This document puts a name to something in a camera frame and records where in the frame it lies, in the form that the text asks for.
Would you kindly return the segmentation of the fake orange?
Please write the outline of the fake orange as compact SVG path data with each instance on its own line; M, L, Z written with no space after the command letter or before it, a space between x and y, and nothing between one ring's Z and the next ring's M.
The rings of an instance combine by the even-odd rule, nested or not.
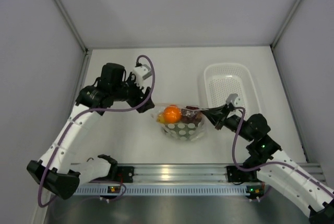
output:
M162 113L164 121L168 124L174 124L181 120L182 112L176 105L166 107Z

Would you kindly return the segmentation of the fake red grapes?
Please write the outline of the fake red grapes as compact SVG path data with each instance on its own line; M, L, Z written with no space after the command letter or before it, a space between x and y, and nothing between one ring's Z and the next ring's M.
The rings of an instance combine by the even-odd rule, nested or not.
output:
M198 107L186 106L181 109L181 122L198 124L202 120L202 113Z

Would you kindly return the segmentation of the polka dot zip bag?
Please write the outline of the polka dot zip bag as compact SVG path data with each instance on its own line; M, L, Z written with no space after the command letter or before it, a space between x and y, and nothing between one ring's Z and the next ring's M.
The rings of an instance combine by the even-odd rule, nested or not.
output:
M176 105L180 109L185 108L186 106L198 107L194 105L182 105L182 104L170 104L170 103L159 103L156 104L156 107L152 109L150 116L153 121L159 126L161 132L168 138L177 140L179 142L194 142L199 139L202 139L206 134L205 126L205 116L203 111L205 108L198 107L202 113L202 120L198 124L190 123L186 124L181 122L181 120L174 124L168 124L164 121L163 111L166 107L171 105Z

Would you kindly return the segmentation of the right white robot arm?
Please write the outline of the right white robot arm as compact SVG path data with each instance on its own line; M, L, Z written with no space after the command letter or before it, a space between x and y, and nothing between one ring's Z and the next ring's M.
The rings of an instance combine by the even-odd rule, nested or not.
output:
M333 189L324 185L291 159L270 136L266 118L258 113L244 119L244 107L232 103L202 111L209 122L220 130L234 132L232 161L251 181L260 180L294 203L310 223L333 223ZM236 142L242 137L250 144L249 157L238 164Z

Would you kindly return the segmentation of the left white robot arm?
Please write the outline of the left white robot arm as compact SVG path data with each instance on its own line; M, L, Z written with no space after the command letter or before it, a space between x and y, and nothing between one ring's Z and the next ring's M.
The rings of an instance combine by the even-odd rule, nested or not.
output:
M91 161L74 165L73 158L83 145L89 130L105 112L112 112L114 102L125 101L139 113L154 108L152 87L145 87L148 78L155 78L152 64L137 62L131 72L120 64L107 63L93 85L81 89L70 117L50 148L38 160L31 160L27 171L39 184L61 199L69 199L83 184L103 178L117 178L117 161L108 155L98 155Z

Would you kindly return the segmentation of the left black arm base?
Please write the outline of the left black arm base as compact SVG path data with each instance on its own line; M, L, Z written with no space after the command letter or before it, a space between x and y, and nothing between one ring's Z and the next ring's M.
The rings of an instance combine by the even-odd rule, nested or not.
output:
M134 167L132 166L112 166L106 176L94 179L91 182L133 183L133 176Z

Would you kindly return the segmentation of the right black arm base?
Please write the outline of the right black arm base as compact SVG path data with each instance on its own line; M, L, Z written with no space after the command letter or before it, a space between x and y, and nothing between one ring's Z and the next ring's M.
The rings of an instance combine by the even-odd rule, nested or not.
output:
M260 182L257 178L256 171L244 172L238 169L236 166L227 166L227 177L230 183L248 183L248 182Z

